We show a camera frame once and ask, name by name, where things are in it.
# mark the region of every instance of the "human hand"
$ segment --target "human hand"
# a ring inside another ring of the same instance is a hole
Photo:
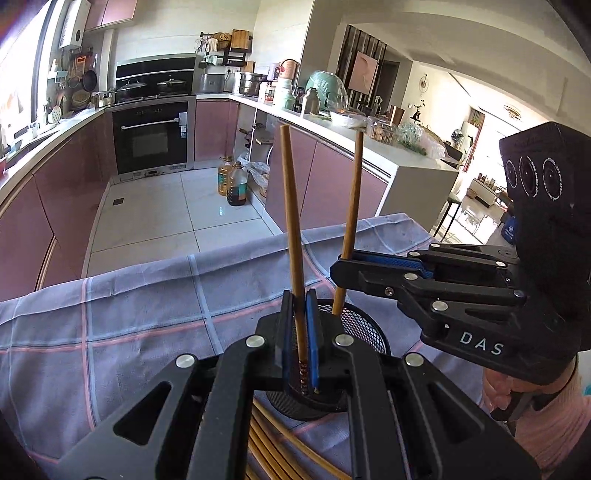
[[[511,392],[537,393],[551,395],[564,388],[572,376],[576,366],[573,359],[562,375],[550,385],[535,385],[533,383],[518,380],[494,370],[485,368],[482,375],[482,399],[486,408],[493,411],[496,408],[506,410],[511,403]]]

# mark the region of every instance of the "plaid tablecloth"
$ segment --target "plaid tablecloth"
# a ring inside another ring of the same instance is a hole
[[[343,226],[302,233],[306,286],[319,298],[334,295],[329,270],[343,233]],[[431,241],[413,220],[397,214],[360,221],[355,247],[404,254]],[[179,353],[204,358],[223,352],[252,334],[261,316],[278,311],[289,288],[287,237],[280,235],[135,265],[0,303],[0,410],[30,456],[54,476],[61,456]],[[480,400],[480,367],[423,345],[419,328],[395,301],[358,292],[349,292],[348,301],[378,322],[393,355],[420,350]],[[350,471],[345,414],[303,424],[282,420]],[[295,455],[314,478],[331,478]]]

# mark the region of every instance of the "oven handle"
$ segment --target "oven handle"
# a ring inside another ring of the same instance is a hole
[[[130,128],[138,128],[138,127],[147,127],[148,125],[177,124],[177,123],[178,123],[178,118],[173,118],[172,120],[163,120],[161,122],[150,122],[149,124],[131,125],[129,127],[122,125],[121,130],[129,130]]]

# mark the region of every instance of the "pink painting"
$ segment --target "pink painting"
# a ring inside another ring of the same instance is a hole
[[[374,83],[377,69],[378,61],[376,59],[368,57],[365,53],[357,52],[353,73],[349,80],[349,88],[368,95]]]

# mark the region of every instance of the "mesh basket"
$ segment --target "mesh basket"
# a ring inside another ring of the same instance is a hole
[[[318,310],[323,313],[332,313],[332,299],[318,299]],[[390,355],[390,345],[379,325],[363,310],[350,303],[345,303],[343,313],[340,316],[345,333],[363,340],[371,345],[378,353]],[[293,348],[296,348],[295,324]],[[324,417],[327,413],[347,411],[347,397],[342,391],[332,392],[329,395],[309,391],[303,394],[299,381],[297,366],[297,354],[292,355],[291,372],[295,372],[289,382],[289,392],[268,391],[267,399],[277,411],[294,420],[312,421]]]

